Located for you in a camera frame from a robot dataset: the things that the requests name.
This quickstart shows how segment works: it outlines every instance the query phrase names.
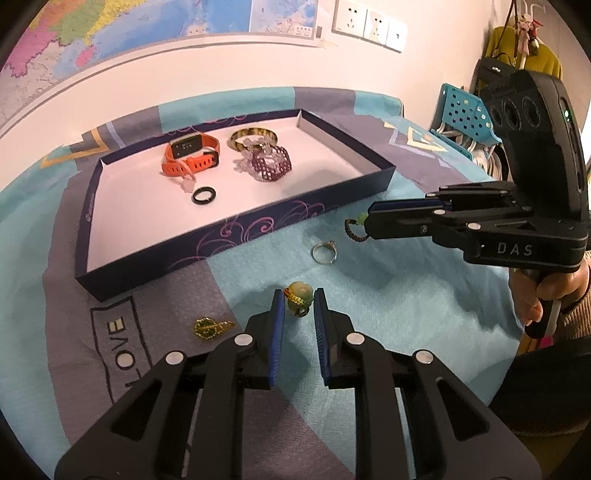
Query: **hanging clothes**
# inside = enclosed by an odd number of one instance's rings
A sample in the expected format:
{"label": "hanging clothes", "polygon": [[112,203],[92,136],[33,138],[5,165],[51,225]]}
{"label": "hanging clothes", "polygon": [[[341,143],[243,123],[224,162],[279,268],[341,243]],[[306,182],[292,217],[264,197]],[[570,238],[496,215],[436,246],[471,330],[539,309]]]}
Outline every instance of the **hanging clothes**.
{"label": "hanging clothes", "polygon": [[[492,31],[491,36],[488,40],[484,56],[492,57],[493,51],[497,44],[499,45],[499,48],[496,52],[495,57],[498,60],[511,65],[513,62],[513,53],[515,51],[515,29],[508,27],[505,30],[505,34],[503,34],[503,27],[496,27]],[[514,65],[514,67],[519,67],[520,59],[521,54],[518,54],[517,65]],[[539,46],[537,48],[537,55],[528,55],[528,57],[525,59],[524,68],[525,70],[530,70],[532,72],[546,73],[548,75],[552,75],[558,78],[559,80],[562,80],[562,65],[560,61],[558,60],[554,52],[552,52],[552,50],[550,50],[547,47],[547,45],[543,45],[541,43],[539,43]]]}

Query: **map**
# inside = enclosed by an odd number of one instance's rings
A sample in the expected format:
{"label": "map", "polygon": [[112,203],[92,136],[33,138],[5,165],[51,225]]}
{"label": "map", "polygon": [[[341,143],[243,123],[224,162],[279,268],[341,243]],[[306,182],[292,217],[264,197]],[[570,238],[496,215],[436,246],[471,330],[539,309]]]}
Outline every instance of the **map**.
{"label": "map", "polygon": [[0,71],[0,127],[55,83],[129,50],[193,35],[312,37],[318,0],[49,0]]}

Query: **orange watch strap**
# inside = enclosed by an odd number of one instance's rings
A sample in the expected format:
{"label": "orange watch strap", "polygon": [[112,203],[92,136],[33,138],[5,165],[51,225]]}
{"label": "orange watch strap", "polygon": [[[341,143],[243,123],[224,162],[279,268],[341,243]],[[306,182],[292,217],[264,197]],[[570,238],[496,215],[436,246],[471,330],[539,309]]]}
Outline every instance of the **orange watch strap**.
{"label": "orange watch strap", "polygon": [[[178,159],[183,160],[193,173],[198,173],[212,167],[217,167],[219,164],[220,142],[217,140],[217,138],[212,137],[211,135],[201,134],[201,141],[204,147],[212,148],[214,151],[205,152],[203,155],[198,155],[195,157],[188,155],[187,157]],[[170,143],[166,145],[164,158],[165,162],[162,163],[162,172],[167,177],[181,177],[187,174],[183,166],[173,158],[173,149]]]}

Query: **blue tablecloth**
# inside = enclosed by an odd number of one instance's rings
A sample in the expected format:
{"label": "blue tablecloth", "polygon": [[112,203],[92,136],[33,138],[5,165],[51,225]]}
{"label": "blue tablecloth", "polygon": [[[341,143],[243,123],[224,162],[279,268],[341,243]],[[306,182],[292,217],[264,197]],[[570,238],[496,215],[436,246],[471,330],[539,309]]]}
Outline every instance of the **blue tablecloth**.
{"label": "blue tablecloth", "polygon": [[[97,132],[114,150],[186,125],[291,108],[322,116],[397,165],[380,199],[488,180],[404,119],[398,99],[350,90],[216,93],[137,112]],[[323,287],[331,309],[350,315],[357,330],[386,348],[432,350],[484,402],[497,391],[522,333],[506,271],[468,265],[461,252],[425,238],[347,239],[344,219],[373,199],[262,236],[100,305],[73,276],[82,201],[101,155],[85,155],[96,144],[90,134],[83,139],[52,152],[0,192],[0,409],[48,475],[134,375],[172,349],[192,355],[221,341],[198,340],[191,331],[195,318],[231,318],[244,327],[249,316],[268,310],[276,288],[295,280]],[[327,239],[339,251],[329,267],[309,257],[310,247]],[[126,319],[126,334],[113,340],[105,326],[119,317]],[[137,370],[116,368],[113,341],[125,341]],[[246,398],[245,479],[353,479],[353,395],[324,388],[318,366],[312,315],[288,321],[277,388]]]}

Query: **silver screw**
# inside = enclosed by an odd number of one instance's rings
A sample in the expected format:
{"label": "silver screw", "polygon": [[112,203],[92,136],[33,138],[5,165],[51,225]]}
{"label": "silver screw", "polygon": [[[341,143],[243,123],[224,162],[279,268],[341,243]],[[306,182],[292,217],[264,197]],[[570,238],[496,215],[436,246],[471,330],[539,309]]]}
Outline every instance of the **silver screw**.
{"label": "silver screw", "polygon": [[236,335],[234,337],[234,343],[237,344],[238,346],[247,346],[250,345],[253,341],[253,338],[251,335],[248,335],[247,333],[241,333],[240,335]]}
{"label": "silver screw", "polygon": [[417,361],[423,365],[433,362],[433,354],[428,350],[419,350],[415,355]]}
{"label": "silver screw", "polygon": [[365,337],[361,333],[353,332],[347,335],[347,341],[351,345],[361,345],[365,341]]}
{"label": "silver screw", "polygon": [[166,363],[168,363],[169,365],[178,365],[183,360],[184,355],[182,352],[170,352],[166,356]]}

